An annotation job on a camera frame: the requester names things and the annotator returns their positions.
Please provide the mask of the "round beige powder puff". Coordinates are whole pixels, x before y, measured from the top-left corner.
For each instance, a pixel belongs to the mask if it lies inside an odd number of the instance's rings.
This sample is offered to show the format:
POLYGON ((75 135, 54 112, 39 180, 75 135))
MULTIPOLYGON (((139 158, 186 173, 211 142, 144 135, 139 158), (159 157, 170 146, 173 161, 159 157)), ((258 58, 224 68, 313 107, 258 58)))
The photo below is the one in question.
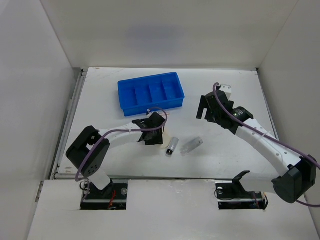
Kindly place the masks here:
POLYGON ((171 142, 171 137, 170 135, 168 135, 166 132, 163 133, 162 135, 162 140, 163 140, 163 144, 160 146, 161 149, 167 149, 170 142, 171 142))

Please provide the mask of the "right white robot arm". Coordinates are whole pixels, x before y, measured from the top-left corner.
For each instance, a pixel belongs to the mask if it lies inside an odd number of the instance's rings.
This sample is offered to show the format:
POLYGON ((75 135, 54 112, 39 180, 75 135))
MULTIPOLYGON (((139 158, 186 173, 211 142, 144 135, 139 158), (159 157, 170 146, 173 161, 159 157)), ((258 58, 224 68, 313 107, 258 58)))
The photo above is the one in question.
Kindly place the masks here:
POLYGON ((316 183, 320 165, 311 156, 280 142, 264 129, 244 107, 235 107, 230 93, 218 87, 200 98, 197 119, 219 125, 243 140, 264 157, 275 169, 276 176, 251 176, 242 170, 229 183, 220 183, 222 199, 251 198, 255 193, 275 193, 283 201, 293 204, 299 201, 316 183))

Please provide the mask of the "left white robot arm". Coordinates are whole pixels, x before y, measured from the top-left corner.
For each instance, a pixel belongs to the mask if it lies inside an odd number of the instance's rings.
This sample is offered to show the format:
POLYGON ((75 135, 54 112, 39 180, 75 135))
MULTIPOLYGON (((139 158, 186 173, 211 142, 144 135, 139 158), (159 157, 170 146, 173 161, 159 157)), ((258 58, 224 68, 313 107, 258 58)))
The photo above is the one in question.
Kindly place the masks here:
POLYGON ((161 116, 148 110, 147 117, 136 119, 119 128, 98 130, 87 126, 67 149, 67 159, 77 169, 75 180, 88 180, 100 198, 107 198, 112 192, 112 180, 101 169, 107 152, 116 147, 144 142, 146 146, 163 144, 163 128, 168 114, 161 116))

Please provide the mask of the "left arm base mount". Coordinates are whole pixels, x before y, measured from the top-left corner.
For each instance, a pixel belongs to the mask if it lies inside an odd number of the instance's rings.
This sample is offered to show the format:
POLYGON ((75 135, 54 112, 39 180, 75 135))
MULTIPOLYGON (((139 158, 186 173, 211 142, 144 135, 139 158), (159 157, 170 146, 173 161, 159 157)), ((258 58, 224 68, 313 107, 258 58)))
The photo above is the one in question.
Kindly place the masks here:
POLYGON ((127 209, 128 179, 112 179, 103 190, 92 182, 83 180, 79 184, 82 190, 80 209, 86 211, 125 211, 127 209))

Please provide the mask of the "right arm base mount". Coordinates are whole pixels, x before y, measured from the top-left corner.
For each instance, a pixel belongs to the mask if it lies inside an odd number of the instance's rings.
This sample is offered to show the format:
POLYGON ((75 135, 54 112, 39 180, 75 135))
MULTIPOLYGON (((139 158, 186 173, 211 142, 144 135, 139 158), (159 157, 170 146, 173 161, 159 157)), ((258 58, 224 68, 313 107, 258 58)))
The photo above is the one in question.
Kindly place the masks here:
POLYGON ((266 210, 268 197, 263 192, 246 191, 240 180, 250 173, 242 171, 233 179, 215 182, 214 196, 219 210, 266 210))

